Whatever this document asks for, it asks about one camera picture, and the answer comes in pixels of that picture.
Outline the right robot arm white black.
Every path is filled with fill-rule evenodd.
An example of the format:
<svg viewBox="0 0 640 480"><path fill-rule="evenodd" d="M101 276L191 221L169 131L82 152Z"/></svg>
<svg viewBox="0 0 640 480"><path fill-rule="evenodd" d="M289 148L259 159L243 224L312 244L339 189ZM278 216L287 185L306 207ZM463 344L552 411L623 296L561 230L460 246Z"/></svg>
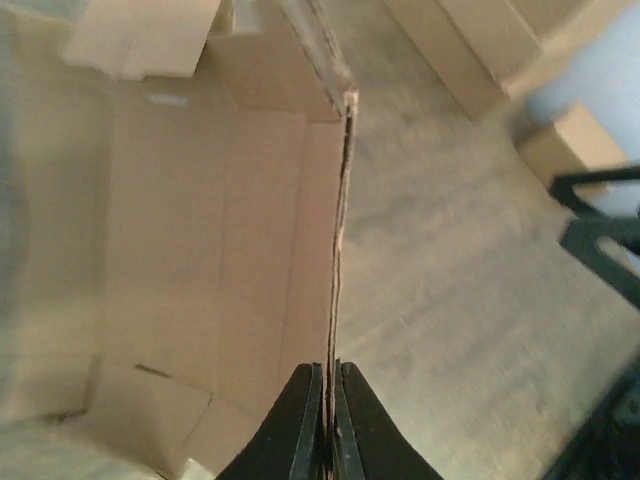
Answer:
<svg viewBox="0 0 640 480"><path fill-rule="evenodd" d="M577 186L637 182L639 166L558 175L549 195L573 212L559 244L634 308L639 277L609 256L608 238L639 253L639 215L608 216L575 192ZM639 477L639 359L635 358L597 403L543 475L545 479L637 479Z"/></svg>

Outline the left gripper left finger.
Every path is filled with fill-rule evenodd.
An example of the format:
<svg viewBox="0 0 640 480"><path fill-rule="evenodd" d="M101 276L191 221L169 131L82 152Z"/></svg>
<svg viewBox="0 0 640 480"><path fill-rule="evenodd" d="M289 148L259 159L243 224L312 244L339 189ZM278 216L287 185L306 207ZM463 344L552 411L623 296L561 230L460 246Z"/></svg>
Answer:
<svg viewBox="0 0 640 480"><path fill-rule="evenodd" d="M222 480L319 479L323 473L322 366L301 364Z"/></svg>

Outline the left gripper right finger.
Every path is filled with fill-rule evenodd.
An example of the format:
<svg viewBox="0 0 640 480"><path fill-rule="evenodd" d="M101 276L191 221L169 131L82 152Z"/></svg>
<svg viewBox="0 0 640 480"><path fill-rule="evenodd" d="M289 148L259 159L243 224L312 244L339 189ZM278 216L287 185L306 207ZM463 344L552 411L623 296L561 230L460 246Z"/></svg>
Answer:
<svg viewBox="0 0 640 480"><path fill-rule="evenodd" d="M413 448L353 362L335 365L336 479L441 480Z"/></svg>

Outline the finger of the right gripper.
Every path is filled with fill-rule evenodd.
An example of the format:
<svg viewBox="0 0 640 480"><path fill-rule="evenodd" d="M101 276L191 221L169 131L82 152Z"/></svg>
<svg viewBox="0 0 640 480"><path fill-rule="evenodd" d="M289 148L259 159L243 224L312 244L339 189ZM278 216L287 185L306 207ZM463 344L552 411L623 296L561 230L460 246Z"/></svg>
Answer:
<svg viewBox="0 0 640 480"><path fill-rule="evenodd" d="M636 310L639 309L639 276L608 254L605 239L634 250L639 246L639 219L633 217L584 217L567 223L561 247L607 283Z"/></svg>
<svg viewBox="0 0 640 480"><path fill-rule="evenodd" d="M595 171L575 171L555 176L547 188L549 195L575 215L602 215L578 194L580 188L606 187L611 183L638 183L639 166Z"/></svg>

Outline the brown cardboard box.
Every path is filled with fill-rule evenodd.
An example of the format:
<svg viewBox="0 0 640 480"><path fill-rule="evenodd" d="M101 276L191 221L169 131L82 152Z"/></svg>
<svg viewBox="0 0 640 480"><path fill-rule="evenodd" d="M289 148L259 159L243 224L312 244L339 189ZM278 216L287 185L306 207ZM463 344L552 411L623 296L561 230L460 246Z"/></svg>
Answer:
<svg viewBox="0 0 640 480"><path fill-rule="evenodd" d="M517 144L516 151L546 189L562 174L630 164L613 137L581 103L538 128Z"/></svg>
<svg viewBox="0 0 640 480"><path fill-rule="evenodd" d="M220 473L334 354L357 92L314 1L1 6L1 418Z"/></svg>

